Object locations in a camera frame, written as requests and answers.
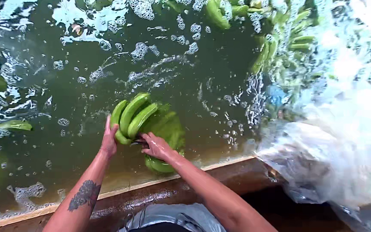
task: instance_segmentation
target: banana bunch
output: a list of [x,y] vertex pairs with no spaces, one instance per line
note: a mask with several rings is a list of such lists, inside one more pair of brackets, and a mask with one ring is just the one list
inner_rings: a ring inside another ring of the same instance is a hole
[[[114,108],[111,114],[110,127],[119,124],[120,129],[116,132],[116,140],[124,145],[135,144],[138,132],[153,132],[162,137],[174,150],[184,155],[184,130],[177,114],[169,110],[169,105],[150,103],[148,93],[138,94],[131,102],[122,100]],[[173,172],[169,164],[146,155],[146,166],[152,171]]]

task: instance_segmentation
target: submerged banana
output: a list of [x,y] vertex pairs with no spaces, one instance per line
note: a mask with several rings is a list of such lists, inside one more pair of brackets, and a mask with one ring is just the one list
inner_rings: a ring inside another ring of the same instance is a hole
[[158,106],[156,103],[152,103],[151,105],[147,106],[143,109],[140,113],[135,116],[135,118],[131,121],[130,125],[128,126],[128,137],[133,139],[137,134],[138,130],[140,129],[141,125],[153,114],[157,111]]
[[150,95],[148,93],[138,94],[124,109],[120,119],[120,131],[123,135],[127,135],[128,127],[131,123],[134,113],[138,110],[138,108],[147,102],[149,96]]
[[113,128],[114,124],[120,124],[120,118],[121,118],[122,111],[125,109],[127,104],[128,104],[127,100],[122,100],[114,108],[113,113],[111,114],[111,119],[110,119],[110,128],[111,129]]

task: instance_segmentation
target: finger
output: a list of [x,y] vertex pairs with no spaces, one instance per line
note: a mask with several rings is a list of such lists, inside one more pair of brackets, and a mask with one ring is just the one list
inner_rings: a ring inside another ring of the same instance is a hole
[[157,136],[155,136],[151,131],[148,133],[148,135],[150,136],[150,138],[152,138],[153,140],[155,140],[157,138]]
[[148,134],[143,133],[143,134],[141,134],[141,137],[143,139],[145,139],[147,141],[147,143],[151,143],[152,142],[152,139],[150,138],[150,136]]
[[142,149],[141,152],[146,153],[147,155],[152,155],[152,152],[150,149]]
[[106,120],[106,131],[109,131],[110,130],[110,119],[111,119],[111,115],[107,115],[107,120]]
[[120,129],[120,125],[114,124],[113,129],[111,130],[111,134],[116,134],[118,129]]

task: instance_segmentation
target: human hand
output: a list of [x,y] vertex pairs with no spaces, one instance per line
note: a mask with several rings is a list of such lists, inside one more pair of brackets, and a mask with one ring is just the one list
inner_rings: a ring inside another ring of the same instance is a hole
[[120,128],[118,124],[114,124],[113,128],[110,129],[110,118],[111,115],[108,115],[106,120],[106,129],[104,131],[103,141],[100,147],[100,152],[104,152],[107,157],[111,157],[117,152],[115,135],[117,130]]
[[161,159],[167,163],[169,163],[176,156],[179,156],[178,152],[173,150],[163,138],[155,136],[152,132],[142,134],[141,137],[148,143],[149,146],[149,148],[143,146],[141,152]]

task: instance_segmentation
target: floating banana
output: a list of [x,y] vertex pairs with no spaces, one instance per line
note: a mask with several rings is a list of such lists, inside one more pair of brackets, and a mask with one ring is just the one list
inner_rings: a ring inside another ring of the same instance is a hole
[[134,139],[138,130],[140,129],[141,125],[150,117],[153,113],[155,113],[158,109],[156,103],[152,103],[151,105],[147,106],[143,109],[135,118],[131,121],[130,125],[128,126],[128,137]]
[[127,135],[128,127],[131,123],[131,119],[134,113],[144,104],[147,102],[148,97],[150,95],[148,93],[141,93],[138,94],[124,109],[120,119],[120,131],[123,135]]

